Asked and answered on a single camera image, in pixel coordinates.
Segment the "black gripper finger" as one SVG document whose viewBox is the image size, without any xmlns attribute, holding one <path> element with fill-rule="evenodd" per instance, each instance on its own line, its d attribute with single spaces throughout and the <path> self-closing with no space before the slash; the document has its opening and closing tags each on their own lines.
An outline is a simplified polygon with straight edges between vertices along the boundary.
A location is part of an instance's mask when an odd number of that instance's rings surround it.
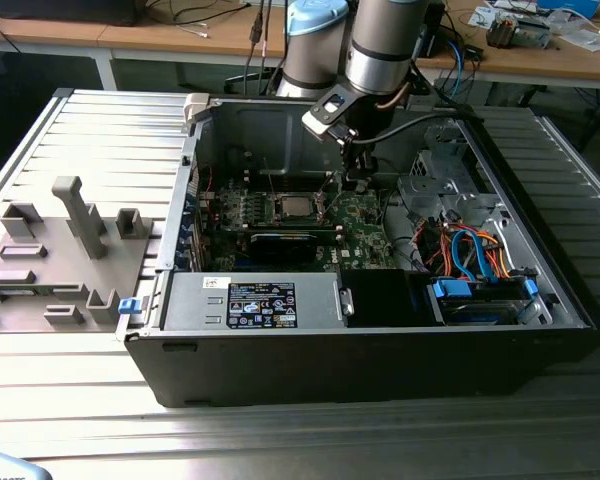
<svg viewBox="0 0 600 480">
<path fill-rule="evenodd" d="M 343 147 L 343 169 L 347 181 L 366 180 L 378 171 L 373 145 L 347 144 Z"/>
</svg>

